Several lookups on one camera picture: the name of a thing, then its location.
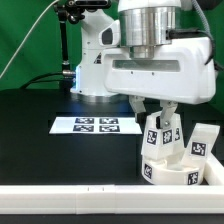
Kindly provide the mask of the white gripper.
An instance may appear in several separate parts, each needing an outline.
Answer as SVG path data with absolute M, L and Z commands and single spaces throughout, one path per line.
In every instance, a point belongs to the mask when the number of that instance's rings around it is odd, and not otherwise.
M 214 42 L 210 37 L 172 39 L 156 47 L 151 59 L 132 59 L 120 39 L 119 21 L 99 33 L 104 47 L 104 84 L 110 92 L 130 96 L 137 123 L 146 115 L 145 98 L 161 100 L 160 127 L 167 129 L 178 103 L 200 104 L 215 95 Z

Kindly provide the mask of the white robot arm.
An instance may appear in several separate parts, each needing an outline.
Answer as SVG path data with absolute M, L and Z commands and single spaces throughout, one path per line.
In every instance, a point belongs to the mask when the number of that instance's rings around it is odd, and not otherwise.
M 159 127 L 179 103 L 200 104 L 216 91 L 215 41 L 198 0 L 119 0 L 118 18 L 87 11 L 81 63 L 72 91 L 87 99 L 124 94 L 136 114 L 161 102 Z

